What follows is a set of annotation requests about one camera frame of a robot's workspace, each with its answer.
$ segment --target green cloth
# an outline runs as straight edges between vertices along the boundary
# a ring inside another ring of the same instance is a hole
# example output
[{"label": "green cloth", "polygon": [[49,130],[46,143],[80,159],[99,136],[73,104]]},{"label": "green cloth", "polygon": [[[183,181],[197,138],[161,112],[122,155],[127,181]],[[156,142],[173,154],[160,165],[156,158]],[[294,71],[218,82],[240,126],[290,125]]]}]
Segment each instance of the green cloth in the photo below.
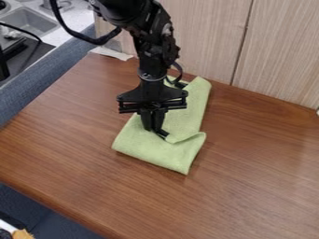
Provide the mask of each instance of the green cloth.
[{"label": "green cloth", "polygon": [[185,88],[187,109],[166,114],[165,140],[143,128],[140,116],[134,114],[113,143],[112,149],[145,162],[187,175],[190,165],[206,139],[200,132],[201,122],[212,85],[196,77]]}]

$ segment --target wood grain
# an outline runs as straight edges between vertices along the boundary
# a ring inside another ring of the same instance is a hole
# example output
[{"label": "wood grain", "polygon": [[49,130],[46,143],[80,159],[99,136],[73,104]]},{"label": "wood grain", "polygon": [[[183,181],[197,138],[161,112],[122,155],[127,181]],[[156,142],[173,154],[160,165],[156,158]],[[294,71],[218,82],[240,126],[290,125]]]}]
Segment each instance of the wood grain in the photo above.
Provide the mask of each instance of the wood grain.
[{"label": "wood grain", "polygon": [[[160,0],[173,19],[180,63],[186,72],[230,83],[252,0]],[[113,27],[97,20],[99,35]],[[134,54],[132,38],[118,37],[124,52]]]},{"label": "wood grain", "polygon": [[256,0],[234,85],[319,106],[319,1]]},{"label": "wood grain", "polygon": [[2,130],[0,180],[108,238],[318,238],[312,110],[212,81],[208,138],[182,176],[111,149],[136,67],[78,63]]}]

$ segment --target wooden tabletop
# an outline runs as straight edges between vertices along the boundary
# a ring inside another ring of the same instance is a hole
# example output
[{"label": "wooden tabletop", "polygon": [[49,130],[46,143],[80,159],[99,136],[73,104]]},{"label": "wooden tabletop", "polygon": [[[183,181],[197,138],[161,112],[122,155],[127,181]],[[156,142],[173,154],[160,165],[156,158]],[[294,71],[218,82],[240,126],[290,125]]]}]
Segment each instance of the wooden tabletop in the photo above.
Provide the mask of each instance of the wooden tabletop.
[{"label": "wooden tabletop", "polygon": [[314,110],[213,82],[182,176],[111,149],[136,67],[84,58],[2,130],[0,179],[109,238],[319,238]]}]

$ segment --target gray chair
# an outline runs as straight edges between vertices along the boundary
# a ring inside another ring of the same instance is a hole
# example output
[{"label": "gray chair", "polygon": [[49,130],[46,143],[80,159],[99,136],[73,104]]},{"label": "gray chair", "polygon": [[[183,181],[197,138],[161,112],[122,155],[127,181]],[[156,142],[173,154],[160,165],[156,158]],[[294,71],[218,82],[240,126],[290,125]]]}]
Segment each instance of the gray chair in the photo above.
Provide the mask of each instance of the gray chair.
[{"label": "gray chair", "polygon": [[[91,25],[83,31],[95,35]],[[60,78],[95,46],[70,39],[0,88],[0,127]]]},{"label": "gray chair", "polygon": [[[83,33],[94,36],[94,26],[90,26]],[[5,126],[92,48],[93,45],[73,38],[11,79],[0,89],[0,127]],[[102,238],[1,184],[0,212],[26,225],[36,239]]]}]

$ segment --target white paper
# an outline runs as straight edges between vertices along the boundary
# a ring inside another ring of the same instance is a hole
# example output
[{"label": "white paper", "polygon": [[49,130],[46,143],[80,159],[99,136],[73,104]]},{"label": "white paper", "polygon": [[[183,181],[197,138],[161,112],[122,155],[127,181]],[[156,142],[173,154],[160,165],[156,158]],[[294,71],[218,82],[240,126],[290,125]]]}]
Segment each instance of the white paper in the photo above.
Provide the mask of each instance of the white paper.
[{"label": "white paper", "polygon": [[0,219],[0,228],[10,232],[11,234],[18,230],[17,228],[11,226],[10,224],[6,223],[5,221],[1,219]]},{"label": "white paper", "polygon": [[108,48],[104,48],[104,47],[97,47],[95,49],[92,49],[90,52],[94,52],[100,55],[104,55],[104,56],[111,56],[111,57],[115,57],[118,58],[121,61],[128,61],[130,58],[132,58],[132,55],[128,55],[125,53],[121,53],[118,51],[115,51],[113,49],[108,49]]}]

